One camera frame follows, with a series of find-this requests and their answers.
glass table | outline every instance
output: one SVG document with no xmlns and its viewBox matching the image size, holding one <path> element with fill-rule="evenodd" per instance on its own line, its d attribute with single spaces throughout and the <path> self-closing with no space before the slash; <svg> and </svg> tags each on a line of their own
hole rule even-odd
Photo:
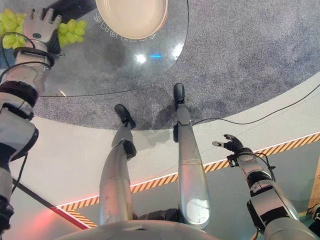
<svg viewBox="0 0 320 240">
<path fill-rule="evenodd" d="M 5 8 L 15 12 L 40 7 L 37 1 L 5 2 Z M 71 3 L 72 8 L 69 6 L 69 11 L 64 11 L 63 22 L 77 18 L 77 21 L 85 20 L 87 25 L 84 41 L 66 45 L 56 57 L 45 83 L 44 96 L 90 96 L 142 88 L 169 70 L 181 54 L 187 37 L 187 0 L 170 0 L 164 26 L 141 40 L 128 39 L 112 31 L 100 16 L 94 0 L 41 2 L 44 7 L 61 3 L 64 6 Z"/>
</svg>

silver robot leg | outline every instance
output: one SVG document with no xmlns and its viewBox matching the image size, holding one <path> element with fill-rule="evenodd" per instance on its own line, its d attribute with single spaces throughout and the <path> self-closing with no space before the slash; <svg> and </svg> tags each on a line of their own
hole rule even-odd
<svg viewBox="0 0 320 240">
<path fill-rule="evenodd" d="M 176 116 L 179 143 L 179 209 L 186 224 L 204 229 L 210 221 L 211 203 L 203 163 L 190 114 L 184 104 L 178 104 Z"/>
<path fill-rule="evenodd" d="M 100 224 L 133 219 L 128 146 L 133 146 L 131 126 L 122 126 L 115 134 L 100 181 Z"/>
</svg>

green grapes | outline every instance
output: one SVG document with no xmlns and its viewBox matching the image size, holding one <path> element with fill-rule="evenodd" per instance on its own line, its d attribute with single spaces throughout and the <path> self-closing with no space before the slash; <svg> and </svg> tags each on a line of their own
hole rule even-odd
<svg viewBox="0 0 320 240">
<path fill-rule="evenodd" d="M 67 24 L 61 23 L 58 27 L 58 39 L 60 47 L 63 48 L 67 44 L 74 44 L 75 42 L 82 43 L 85 34 L 87 23 L 85 20 L 76 21 L 70 19 Z"/>
<path fill-rule="evenodd" d="M 82 43 L 84 41 L 84 38 L 82 36 L 74 35 L 74 37 L 78 43 Z"/>
<path fill-rule="evenodd" d="M 24 33 L 25 15 L 17 13 L 12 9 L 6 8 L 0 13 L 0 36 L 6 32 Z M 26 44 L 25 38 L 20 35 L 6 35 L 3 38 L 2 45 L 5 49 L 16 49 Z"/>
<path fill-rule="evenodd" d="M 4 36 L 2 40 L 3 47 L 5 49 L 9 49 L 12 47 L 12 45 L 16 42 L 16 36 L 15 35 L 6 35 Z"/>
<path fill-rule="evenodd" d="M 62 48 L 69 43 L 68 39 L 61 34 L 58 35 L 58 39 L 59 39 L 60 47 Z"/>
<path fill-rule="evenodd" d="M 0 36 L 7 32 L 24 34 L 24 22 L 26 15 L 23 13 L 15 13 L 12 9 L 6 8 L 0 13 Z M 84 41 L 83 35 L 87 23 L 85 20 L 76 21 L 70 19 L 69 22 L 61 23 L 58 26 L 58 40 L 60 47 L 63 48 L 67 44 Z M 5 49 L 16 49 L 26 44 L 25 38 L 20 35 L 6 35 L 2 41 Z"/>
<path fill-rule="evenodd" d="M 60 34 L 66 34 L 68 32 L 68 26 L 65 23 L 60 23 L 59 27 L 58 27 L 58 32 Z"/>
<path fill-rule="evenodd" d="M 76 27 L 74 29 L 74 33 L 78 36 L 82 36 L 85 34 L 85 30 L 83 28 L 80 28 L 80 27 Z"/>
<path fill-rule="evenodd" d="M 5 26 L 2 21 L 0 21 L 0 36 L 5 32 Z"/>
<path fill-rule="evenodd" d="M 85 29 L 87 26 L 87 23 L 85 20 L 80 20 L 77 22 L 76 27 L 77 28 L 81 28 L 81 29 Z"/>
<path fill-rule="evenodd" d="M 65 34 L 65 37 L 66 39 L 68 39 L 68 41 L 71 43 L 71 44 L 74 44 L 76 42 L 76 38 L 75 36 L 71 33 L 71 32 L 67 32 Z"/>
<path fill-rule="evenodd" d="M 72 33 L 75 28 L 76 28 L 77 22 L 74 19 L 70 19 L 70 21 L 68 21 L 67 26 L 68 26 L 68 31 L 70 33 Z"/>
<path fill-rule="evenodd" d="M 0 13 L 0 21 L 5 23 L 5 22 L 10 21 L 10 18 L 4 12 L 2 12 L 2 13 Z"/>
<path fill-rule="evenodd" d="M 6 21 L 3 23 L 6 32 L 14 32 L 18 24 L 15 21 Z"/>
<path fill-rule="evenodd" d="M 25 17 L 26 16 L 24 14 L 22 14 L 22 13 L 17 13 L 15 16 L 16 16 L 16 22 L 20 26 L 22 26 L 24 24 L 24 22 L 25 22 Z"/>
</svg>

robot finger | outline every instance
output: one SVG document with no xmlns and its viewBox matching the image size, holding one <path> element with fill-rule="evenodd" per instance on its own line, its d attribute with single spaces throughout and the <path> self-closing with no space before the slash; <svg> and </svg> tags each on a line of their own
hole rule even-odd
<svg viewBox="0 0 320 240">
<path fill-rule="evenodd" d="M 55 28 L 57 29 L 59 27 L 59 24 L 61 23 L 62 20 L 62 16 L 61 15 L 57 15 L 56 18 L 53 21 L 53 25 L 55 26 Z"/>
<path fill-rule="evenodd" d="M 230 140 L 230 141 L 233 141 L 233 140 L 237 140 L 238 141 L 238 139 L 235 137 L 235 136 L 233 136 L 233 135 L 230 135 L 230 134 L 225 134 L 225 135 L 223 135 L 227 140 Z"/>
<path fill-rule="evenodd" d="M 51 23 L 53 14 L 54 14 L 54 10 L 52 8 L 49 8 L 49 10 L 46 12 L 43 20 L 45 22 Z"/>
<path fill-rule="evenodd" d="M 33 19 L 42 20 L 42 16 L 43 16 L 43 15 L 44 15 L 44 9 L 43 9 L 43 8 L 38 8 L 38 9 L 34 12 Z"/>
<path fill-rule="evenodd" d="M 215 146 L 215 147 L 221 147 L 221 148 L 225 147 L 225 143 L 224 142 L 219 142 L 219 141 L 213 141 L 212 145 Z"/>
<path fill-rule="evenodd" d="M 25 19 L 32 19 L 34 17 L 35 10 L 33 8 L 29 8 L 25 13 Z"/>
</svg>

black cable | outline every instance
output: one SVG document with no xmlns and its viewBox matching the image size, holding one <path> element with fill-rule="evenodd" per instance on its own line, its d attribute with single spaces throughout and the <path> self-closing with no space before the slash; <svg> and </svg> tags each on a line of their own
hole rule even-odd
<svg viewBox="0 0 320 240">
<path fill-rule="evenodd" d="M 13 188 L 12 188 L 11 194 L 14 193 L 16 187 L 18 186 L 18 184 L 19 184 L 19 182 L 20 182 L 20 179 L 21 179 L 21 176 L 22 176 L 22 172 L 23 172 L 23 170 L 24 170 L 24 167 L 25 167 L 27 158 L 28 158 L 28 153 L 26 153 L 26 154 L 24 155 L 24 160 L 23 160 L 23 163 L 22 163 L 21 168 L 20 168 L 19 176 L 18 176 L 18 179 L 16 180 L 16 183 L 14 184 L 14 186 L 13 186 Z"/>
<path fill-rule="evenodd" d="M 288 105 L 288 106 L 285 106 L 285 107 L 283 107 L 283 108 L 280 108 L 280 109 L 278 109 L 278 110 L 276 110 L 276 111 L 273 111 L 273 112 L 269 113 L 268 115 L 266 115 L 266 116 L 264 116 L 264 117 L 261 117 L 261 118 L 259 118 L 259 119 L 257 119 L 257 120 L 251 121 L 251 122 L 244 122 L 244 123 L 242 123 L 242 122 L 234 122 L 234 121 L 230 121 L 230 120 L 223 119 L 223 118 L 218 118 L 218 117 L 209 117 L 209 118 L 202 119 L 202 120 L 200 120 L 200 121 L 196 121 L 194 124 L 192 124 L 192 126 L 194 126 L 194 125 L 196 125 L 196 124 L 199 124 L 199 123 L 201 123 L 201 122 L 207 121 L 207 120 L 222 120 L 222 121 L 225 121 L 225 122 L 228 122 L 228 123 L 231 123 L 231 124 L 237 124 L 237 125 L 253 124 L 253 123 L 256 123 L 256 122 L 258 122 L 258 121 L 260 121 L 260 120 L 262 120 L 262 119 L 265 119 L 265 118 L 269 117 L 269 116 L 272 115 L 272 114 L 275 114 L 275 113 L 277 113 L 277 112 L 279 112 L 279 111 L 281 111 L 281 110 L 287 109 L 287 108 L 289 108 L 289 107 L 291 107 L 291 106 L 293 106 L 293 105 L 301 102 L 303 99 L 305 99 L 305 98 L 308 97 L 310 94 L 312 94 L 318 87 L 320 87 L 320 84 L 319 84 L 318 86 L 316 86 L 311 92 L 309 92 L 307 95 L 305 95 L 305 96 L 304 96 L 303 98 L 301 98 L 300 100 L 298 100 L 298 101 L 296 101 L 296 102 L 294 102 L 294 103 L 291 103 L 291 104 Z"/>
<path fill-rule="evenodd" d="M 264 155 L 265 158 L 266 158 L 266 161 L 265 161 L 262 157 L 258 156 L 258 154 Z M 270 171 L 271 179 L 272 179 L 274 182 L 276 181 L 276 177 L 275 177 L 275 174 L 274 174 L 274 169 L 275 169 L 276 167 L 270 165 L 269 159 L 268 159 L 268 156 L 267 156 L 267 155 L 265 155 L 264 153 L 257 152 L 257 153 L 240 153 L 238 156 L 241 156 L 241 155 L 251 155 L 251 156 L 255 156 L 255 157 L 259 158 L 259 159 L 266 165 L 266 167 L 268 168 L 268 170 Z"/>
<path fill-rule="evenodd" d="M 25 36 L 25 35 L 23 35 L 23 34 L 21 34 L 21 33 L 19 33 L 19 32 L 6 32 L 6 33 L 4 33 L 4 34 L 1 36 L 1 39 L 0 39 L 0 42 L 1 42 L 1 51 L 2 51 L 2 53 L 3 53 L 3 57 L 4 57 L 4 60 L 5 60 L 6 66 L 7 66 L 8 68 L 10 68 L 10 65 L 9 65 L 9 62 L 8 62 L 8 59 L 7 59 L 7 56 L 6 56 L 6 53 L 5 53 L 4 45 L 3 45 L 3 40 L 4 40 L 4 37 L 5 37 L 6 35 L 19 35 L 19 36 L 22 36 L 22 37 L 24 37 L 24 39 L 28 40 L 28 41 L 31 43 L 31 45 L 32 45 L 32 47 L 33 47 L 34 49 L 36 48 L 36 45 L 34 44 L 34 42 L 33 42 L 30 38 L 28 38 L 27 36 Z"/>
<path fill-rule="evenodd" d="M 42 62 L 42 61 L 25 61 L 25 62 L 20 62 L 20 63 L 17 63 L 11 67 L 8 67 L 6 70 L 3 71 L 3 73 L 0 75 L 0 83 L 2 81 L 2 78 L 4 77 L 4 75 L 10 71 L 11 69 L 15 68 L 15 67 L 18 67 L 18 66 L 21 66 L 21 65 L 25 65 L 25 64 L 42 64 L 42 65 L 45 65 L 48 69 L 51 69 L 51 66 L 49 64 L 46 64 L 45 62 Z"/>
<path fill-rule="evenodd" d="M 276 167 L 270 165 L 268 156 L 267 156 L 266 154 L 262 153 L 262 152 L 256 152 L 255 154 L 256 154 L 256 155 L 261 154 L 261 155 L 265 156 L 266 162 L 264 162 L 264 163 L 266 163 L 266 165 L 267 165 L 267 167 L 268 167 L 268 169 L 269 169 L 269 171 L 270 171 L 270 173 L 271 173 L 272 180 L 273 180 L 273 181 L 276 181 L 276 177 L 275 177 L 275 174 L 274 174 L 274 171 L 273 171 L 273 169 L 275 169 Z"/>
</svg>

